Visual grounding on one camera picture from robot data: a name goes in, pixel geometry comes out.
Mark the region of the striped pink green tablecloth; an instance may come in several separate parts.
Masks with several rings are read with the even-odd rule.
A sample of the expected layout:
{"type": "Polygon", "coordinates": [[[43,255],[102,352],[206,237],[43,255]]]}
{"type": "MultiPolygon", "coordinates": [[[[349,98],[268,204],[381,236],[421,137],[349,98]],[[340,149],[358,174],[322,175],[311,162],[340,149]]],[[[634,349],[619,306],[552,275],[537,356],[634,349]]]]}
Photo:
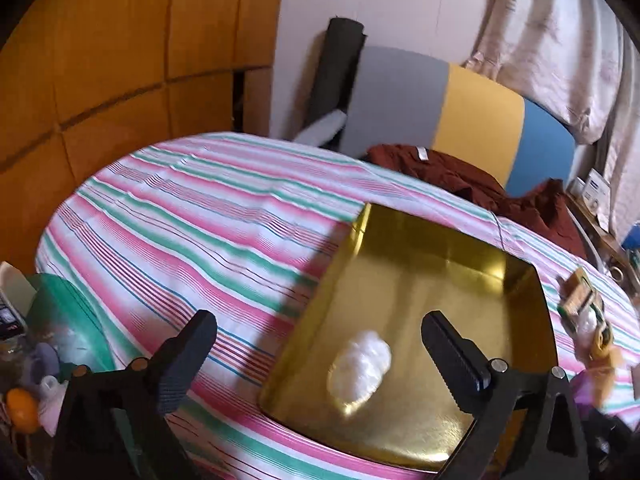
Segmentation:
{"type": "Polygon", "coordinates": [[[44,230],[38,271],[99,315],[118,366],[152,354],[197,310],[218,337],[168,419],[226,479],[407,479],[278,427],[257,395],[340,241],[367,203],[446,224],[536,266],[549,307],[580,260],[514,222],[413,178],[321,148],[239,133],[142,148],[83,183],[44,230]]]}

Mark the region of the green plastic bag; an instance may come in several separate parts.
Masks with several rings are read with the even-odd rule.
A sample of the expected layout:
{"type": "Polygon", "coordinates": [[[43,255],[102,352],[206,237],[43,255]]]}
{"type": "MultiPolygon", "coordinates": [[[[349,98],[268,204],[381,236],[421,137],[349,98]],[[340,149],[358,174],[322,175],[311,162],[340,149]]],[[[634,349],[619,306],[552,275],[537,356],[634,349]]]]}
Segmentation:
{"type": "Polygon", "coordinates": [[[54,274],[34,274],[28,280],[36,291],[26,316],[32,338],[50,344],[64,364],[85,364],[94,372],[114,370],[105,330],[82,292],[54,274]]]}

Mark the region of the grey yellow blue chair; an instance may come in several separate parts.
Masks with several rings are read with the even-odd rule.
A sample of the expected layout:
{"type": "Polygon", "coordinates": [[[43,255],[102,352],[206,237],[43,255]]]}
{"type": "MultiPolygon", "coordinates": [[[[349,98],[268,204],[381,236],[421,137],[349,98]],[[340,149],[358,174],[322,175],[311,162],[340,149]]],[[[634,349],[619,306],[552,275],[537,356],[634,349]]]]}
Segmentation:
{"type": "Polygon", "coordinates": [[[378,144],[454,156],[511,196],[570,180],[575,140],[536,103],[484,76],[416,52],[361,51],[338,149],[359,158],[378,144]]]}

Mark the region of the gold tin tray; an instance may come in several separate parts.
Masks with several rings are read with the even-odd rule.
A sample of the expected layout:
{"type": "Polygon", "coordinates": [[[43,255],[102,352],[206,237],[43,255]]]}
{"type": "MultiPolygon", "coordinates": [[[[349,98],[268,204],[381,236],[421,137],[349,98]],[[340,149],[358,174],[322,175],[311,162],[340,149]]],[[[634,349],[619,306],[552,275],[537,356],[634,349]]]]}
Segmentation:
{"type": "Polygon", "coordinates": [[[393,466],[435,472],[470,415],[457,407],[421,337],[439,310],[485,356],[521,372],[558,362],[536,269],[498,247],[377,204],[362,208],[284,345],[258,398],[262,411],[311,440],[393,466]],[[330,397],[330,368],[359,333],[392,362],[359,408],[330,397]]]}

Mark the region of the white product box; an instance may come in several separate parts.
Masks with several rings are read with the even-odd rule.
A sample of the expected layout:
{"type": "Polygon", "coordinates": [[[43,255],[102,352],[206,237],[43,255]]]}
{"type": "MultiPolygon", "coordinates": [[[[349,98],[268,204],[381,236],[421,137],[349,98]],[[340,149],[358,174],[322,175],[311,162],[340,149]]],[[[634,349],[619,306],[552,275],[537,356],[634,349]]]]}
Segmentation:
{"type": "Polygon", "coordinates": [[[610,227],[610,194],[608,182],[597,170],[591,168],[582,188],[582,202],[605,232],[610,227]]]}

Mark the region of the rolled black mat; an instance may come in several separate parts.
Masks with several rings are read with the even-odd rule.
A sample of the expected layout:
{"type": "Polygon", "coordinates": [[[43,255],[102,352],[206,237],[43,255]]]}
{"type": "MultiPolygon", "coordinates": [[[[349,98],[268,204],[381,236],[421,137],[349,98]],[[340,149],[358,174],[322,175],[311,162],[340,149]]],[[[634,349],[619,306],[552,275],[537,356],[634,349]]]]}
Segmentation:
{"type": "Polygon", "coordinates": [[[350,18],[330,19],[308,98],[304,127],[334,110],[347,110],[366,38],[360,22],[350,18]]]}

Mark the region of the dark red garment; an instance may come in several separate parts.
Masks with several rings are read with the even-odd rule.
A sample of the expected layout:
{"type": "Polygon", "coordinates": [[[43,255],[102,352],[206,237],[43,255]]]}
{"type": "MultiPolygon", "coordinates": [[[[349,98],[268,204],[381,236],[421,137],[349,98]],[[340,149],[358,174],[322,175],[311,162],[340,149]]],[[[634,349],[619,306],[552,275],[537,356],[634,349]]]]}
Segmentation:
{"type": "Polygon", "coordinates": [[[442,188],[524,226],[576,257],[587,257],[582,237],[570,218],[563,183],[558,179],[545,180],[526,194],[511,197],[484,170],[422,146],[378,144],[369,148],[363,159],[442,188]]]}

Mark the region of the green edged snack packet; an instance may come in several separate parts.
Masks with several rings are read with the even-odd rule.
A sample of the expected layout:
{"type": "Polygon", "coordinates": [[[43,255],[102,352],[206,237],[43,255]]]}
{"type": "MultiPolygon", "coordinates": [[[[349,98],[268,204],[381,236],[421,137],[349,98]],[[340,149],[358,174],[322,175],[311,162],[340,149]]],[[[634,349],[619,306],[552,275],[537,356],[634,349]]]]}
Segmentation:
{"type": "Polygon", "coordinates": [[[599,321],[604,318],[603,300],[600,292],[593,286],[582,266],[562,281],[560,289],[561,301],[558,311],[568,330],[574,334],[577,315],[585,307],[596,310],[599,321]]]}

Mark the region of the pink patterned curtain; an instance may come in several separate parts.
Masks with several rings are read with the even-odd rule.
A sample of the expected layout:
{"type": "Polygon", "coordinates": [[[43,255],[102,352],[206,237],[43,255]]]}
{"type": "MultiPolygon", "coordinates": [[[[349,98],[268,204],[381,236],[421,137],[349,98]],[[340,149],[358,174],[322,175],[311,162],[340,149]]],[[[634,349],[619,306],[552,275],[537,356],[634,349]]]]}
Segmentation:
{"type": "Polygon", "coordinates": [[[639,220],[639,50],[605,0],[496,0],[466,62],[544,107],[580,144],[604,143],[610,227],[639,220]]]}

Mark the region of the orange ball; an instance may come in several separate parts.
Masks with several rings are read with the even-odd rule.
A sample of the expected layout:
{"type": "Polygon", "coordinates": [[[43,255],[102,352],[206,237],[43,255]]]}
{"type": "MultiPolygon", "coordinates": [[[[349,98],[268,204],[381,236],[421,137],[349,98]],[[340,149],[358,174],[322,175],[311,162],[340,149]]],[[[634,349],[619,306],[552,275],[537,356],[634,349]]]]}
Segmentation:
{"type": "Polygon", "coordinates": [[[21,434],[34,434],[40,427],[38,402],[23,388],[12,388],[6,394],[6,411],[15,430],[21,434]]]}

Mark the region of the white plastic ball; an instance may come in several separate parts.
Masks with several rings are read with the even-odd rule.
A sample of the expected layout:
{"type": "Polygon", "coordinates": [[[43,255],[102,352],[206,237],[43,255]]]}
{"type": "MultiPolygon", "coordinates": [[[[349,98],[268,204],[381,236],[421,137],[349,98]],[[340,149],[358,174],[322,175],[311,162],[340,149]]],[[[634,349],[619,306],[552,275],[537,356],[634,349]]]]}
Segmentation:
{"type": "Polygon", "coordinates": [[[577,315],[574,341],[580,352],[588,353],[590,351],[599,325],[600,321],[597,312],[592,307],[583,308],[577,315]]]}
{"type": "Polygon", "coordinates": [[[326,388],[338,405],[366,402],[392,365],[392,350],[374,330],[364,330],[349,339],[337,353],[328,373],[326,388]]]}

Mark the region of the orange wooden wardrobe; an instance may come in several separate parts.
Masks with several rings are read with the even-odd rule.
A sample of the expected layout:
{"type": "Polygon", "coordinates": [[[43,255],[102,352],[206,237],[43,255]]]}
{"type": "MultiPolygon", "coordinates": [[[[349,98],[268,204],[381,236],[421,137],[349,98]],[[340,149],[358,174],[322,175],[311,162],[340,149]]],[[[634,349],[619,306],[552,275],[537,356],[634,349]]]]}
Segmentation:
{"type": "Polygon", "coordinates": [[[35,0],[1,50],[1,257],[138,148],[266,134],[281,0],[35,0]]]}

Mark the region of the wooden side shelf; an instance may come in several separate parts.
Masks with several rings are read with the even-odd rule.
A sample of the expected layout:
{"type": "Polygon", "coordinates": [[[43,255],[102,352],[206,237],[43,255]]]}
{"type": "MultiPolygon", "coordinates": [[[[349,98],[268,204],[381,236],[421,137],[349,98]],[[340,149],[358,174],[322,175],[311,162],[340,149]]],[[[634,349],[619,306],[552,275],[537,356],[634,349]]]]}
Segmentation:
{"type": "Polygon", "coordinates": [[[614,237],[603,231],[590,211],[573,196],[566,196],[567,209],[582,237],[588,261],[608,274],[631,297],[639,293],[639,275],[614,237]]]}

